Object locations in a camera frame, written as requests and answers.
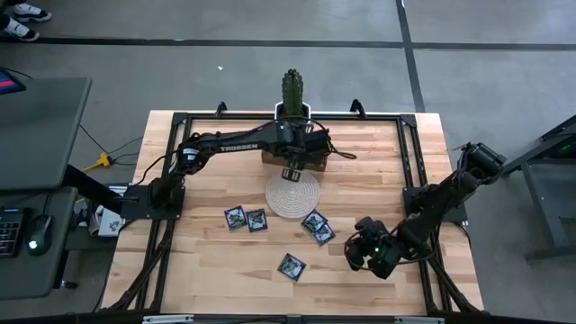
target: keyboard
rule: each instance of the keyboard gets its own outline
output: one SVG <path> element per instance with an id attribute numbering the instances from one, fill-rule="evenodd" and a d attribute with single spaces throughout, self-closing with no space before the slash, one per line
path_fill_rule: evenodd
<path id="1" fill-rule="evenodd" d="M 0 210 L 0 258 L 17 257 L 30 208 Z"/>

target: black mouse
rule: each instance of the black mouse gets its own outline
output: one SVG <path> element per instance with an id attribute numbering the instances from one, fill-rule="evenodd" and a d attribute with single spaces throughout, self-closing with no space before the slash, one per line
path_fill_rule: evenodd
<path id="1" fill-rule="evenodd" d="M 41 256 L 50 248 L 53 219 L 50 215 L 39 215 L 28 224 L 26 247 L 31 256 Z"/>

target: potted cactus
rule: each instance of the potted cactus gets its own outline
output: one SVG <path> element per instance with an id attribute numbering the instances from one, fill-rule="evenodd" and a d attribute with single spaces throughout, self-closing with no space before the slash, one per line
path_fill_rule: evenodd
<path id="1" fill-rule="evenodd" d="M 311 107 L 302 101 L 303 92 L 302 76 L 295 68 L 289 69 L 282 78 L 282 101 L 277 103 L 274 108 L 274 118 L 286 116 L 310 118 Z"/>

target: sneaker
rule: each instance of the sneaker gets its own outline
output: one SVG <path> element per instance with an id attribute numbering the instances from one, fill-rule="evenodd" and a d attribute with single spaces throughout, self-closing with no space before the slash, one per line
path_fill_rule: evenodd
<path id="1" fill-rule="evenodd" d="M 12 18 L 10 18 L 8 27 L 4 28 L 4 31 L 20 39 L 20 41 L 36 41 L 40 37 L 37 31 L 31 30 Z"/>
<path id="2" fill-rule="evenodd" d="M 30 20 L 35 22 L 46 22 L 52 18 L 52 13 L 37 8 L 29 4 L 17 4 L 13 9 L 14 18 L 20 23 L 27 23 Z"/>

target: gray floor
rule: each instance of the gray floor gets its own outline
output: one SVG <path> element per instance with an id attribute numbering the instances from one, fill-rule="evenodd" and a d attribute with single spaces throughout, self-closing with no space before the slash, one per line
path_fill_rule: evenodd
<path id="1" fill-rule="evenodd" d="M 227 40 L 400 41 L 392 0 L 45 0 L 54 20 L 35 24 L 47 36 Z M 405 0 L 414 41 L 576 42 L 576 3 L 567 0 Z M 576 52 L 415 52 L 427 112 L 440 113 L 449 147 L 484 141 L 509 158 L 572 116 Z M 0 44 L 0 62 L 34 77 L 91 77 L 83 124 L 107 148 L 139 136 L 151 109 L 270 109 L 280 75 L 298 68 L 305 100 L 344 111 L 354 98 L 367 110 L 414 112 L 403 49 L 288 49 Z M 126 152 L 138 149 L 138 144 Z M 83 134 L 72 163 L 94 163 Z M 455 163 L 457 153 L 451 153 Z M 133 169 L 93 173 L 130 181 Z M 527 264 L 547 247 L 518 174 L 482 188 L 467 204 L 472 252 L 487 311 L 574 322 L 576 259 Z M 0 317 L 90 311 L 110 253 L 75 256 L 76 292 L 46 300 L 0 302 Z"/>

